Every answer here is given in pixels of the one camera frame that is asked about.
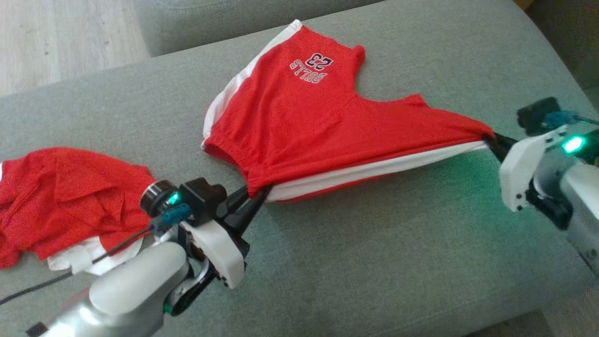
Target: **white side stripe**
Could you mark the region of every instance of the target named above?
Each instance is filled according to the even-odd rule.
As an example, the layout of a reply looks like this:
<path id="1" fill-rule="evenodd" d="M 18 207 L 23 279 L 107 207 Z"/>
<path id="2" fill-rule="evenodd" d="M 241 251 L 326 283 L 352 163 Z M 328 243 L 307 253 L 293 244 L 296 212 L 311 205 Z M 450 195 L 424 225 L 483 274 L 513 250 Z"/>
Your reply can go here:
<path id="1" fill-rule="evenodd" d="M 268 195 L 267 201 L 289 200 L 323 189 L 339 186 L 344 183 L 415 169 L 416 167 L 432 164 L 469 151 L 486 148 L 485 142 L 464 143 L 375 163 L 320 173 L 276 185 Z"/>
<path id="2" fill-rule="evenodd" d="M 248 77 L 252 75 L 256 64 L 262 57 L 262 55 L 266 54 L 269 50 L 274 48 L 275 46 L 287 41 L 292 37 L 295 33 L 297 33 L 302 28 L 302 23 L 299 20 L 293 21 L 289 26 L 287 26 L 281 33 L 279 33 L 275 38 L 273 38 L 267 45 L 262 49 L 262 51 L 256 55 L 256 57 L 245 67 L 243 70 L 239 72 L 235 77 L 229 81 L 229 83 L 225 86 L 224 90 L 221 91 L 214 101 L 208 107 L 208 111 L 206 111 L 206 118 L 204 119 L 204 140 L 210 137 L 210 131 L 212 130 L 212 126 L 219 121 L 225 112 L 231 98 L 235 95 L 235 93 L 241 87 L 243 81 L 245 81 Z"/>

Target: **white fabric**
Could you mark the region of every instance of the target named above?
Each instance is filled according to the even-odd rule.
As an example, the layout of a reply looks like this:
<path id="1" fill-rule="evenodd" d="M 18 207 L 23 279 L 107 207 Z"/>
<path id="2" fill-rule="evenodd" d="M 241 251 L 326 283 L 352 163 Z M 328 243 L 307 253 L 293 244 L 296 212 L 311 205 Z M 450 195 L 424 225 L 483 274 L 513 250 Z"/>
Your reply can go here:
<path id="1" fill-rule="evenodd" d="M 262 55 L 266 54 L 269 50 L 274 48 L 275 46 L 287 41 L 290 37 L 292 37 L 295 33 L 297 33 L 302 28 L 302 23 L 299 20 L 293 21 L 289 26 L 287 26 L 281 33 L 279 33 L 275 38 L 273 38 L 267 45 L 262 49 L 255 58 L 245 67 L 243 70 L 239 72 L 235 77 L 229 81 L 229 83 L 225 86 L 224 90 L 221 91 L 214 101 L 208 107 L 206 111 L 206 117 L 204 119 L 204 140 L 210 137 L 210 132 L 212 130 L 212 126 L 219 121 L 220 117 L 222 117 L 225 112 L 231 98 L 235 95 L 235 93 L 241 87 L 243 81 L 245 81 L 256 67 L 256 64 L 262 57 Z"/>
<path id="2" fill-rule="evenodd" d="M 50 270 L 64 270 L 72 268 L 73 274 L 85 270 L 94 275 L 102 275 L 110 269 L 136 256 L 141 249 L 143 239 L 139 239 L 118 254 L 106 257 L 92 265 L 92 260 L 106 253 L 98 236 L 91 237 L 68 249 L 50 256 L 48 267 Z"/>
<path id="3" fill-rule="evenodd" d="M 267 201 L 289 200 L 344 183 L 415 169 L 468 151 L 486 149 L 485 142 L 464 143 L 389 160 L 342 168 L 275 185 Z"/>

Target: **gray cushion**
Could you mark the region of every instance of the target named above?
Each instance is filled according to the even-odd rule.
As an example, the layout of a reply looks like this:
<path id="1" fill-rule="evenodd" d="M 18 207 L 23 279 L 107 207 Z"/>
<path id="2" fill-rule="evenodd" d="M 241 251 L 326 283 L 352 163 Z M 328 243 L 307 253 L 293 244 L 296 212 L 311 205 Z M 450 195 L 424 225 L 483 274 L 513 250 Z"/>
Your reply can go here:
<path id="1" fill-rule="evenodd" d="M 357 87 L 367 98 L 421 92 L 434 107 L 517 138 L 515 111 L 539 98 L 592 111 L 510 0 L 385 1 L 305 24 L 365 47 Z M 159 179 L 242 186 L 235 168 L 200 150 L 204 112 L 280 30 L 2 98 L 0 161 L 76 146 L 147 165 Z M 211 284 L 158 336 L 459 336 L 595 284 L 540 213 L 502 205 L 497 171 L 490 152 L 478 151 L 268 204 L 245 236 L 252 248 L 241 287 Z M 29 257 L 0 275 L 6 294 L 52 273 Z M 77 275 L 0 307 L 3 334 L 54 314 L 91 279 Z"/>
<path id="2" fill-rule="evenodd" d="M 178 52 L 381 0 L 135 0 L 152 56 Z"/>

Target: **wooden floor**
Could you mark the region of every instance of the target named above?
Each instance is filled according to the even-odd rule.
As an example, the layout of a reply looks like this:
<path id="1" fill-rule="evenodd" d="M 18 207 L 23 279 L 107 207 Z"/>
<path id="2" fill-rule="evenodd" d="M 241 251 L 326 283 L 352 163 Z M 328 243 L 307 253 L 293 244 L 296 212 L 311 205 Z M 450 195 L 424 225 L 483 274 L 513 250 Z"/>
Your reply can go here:
<path id="1" fill-rule="evenodd" d="M 0 96 L 149 58 L 132 0 L 0 0 L 0 28 Z M 599 336 L 599 291 L 470 336 Z"/>

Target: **red fabric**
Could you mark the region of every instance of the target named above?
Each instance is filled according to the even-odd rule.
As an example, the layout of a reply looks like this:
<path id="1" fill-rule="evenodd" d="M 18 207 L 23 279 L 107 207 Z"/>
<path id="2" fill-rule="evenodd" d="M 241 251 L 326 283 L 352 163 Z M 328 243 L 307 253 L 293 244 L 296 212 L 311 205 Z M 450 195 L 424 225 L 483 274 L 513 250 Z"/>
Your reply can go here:
<path id="1" fill-rule="evenodd" d="M 482 122 L 430 108 L 418 94 L 388 102 L 360 97 L 354 81 L 364 58 L 362 46 L 303 26 L 259 59 L 205 151 L 237 165 L 254 196 L 271 183 L 493 135 Z"/>
<path id="2" fill-rule="evenodd" d="M 2 163 L 0 267 L 22 251 L 40 260 L 89 237 L 108 251 L 147 227 L 139 207 L 154 179 L 136 166 L 86 150 L 50 148 Z"/>

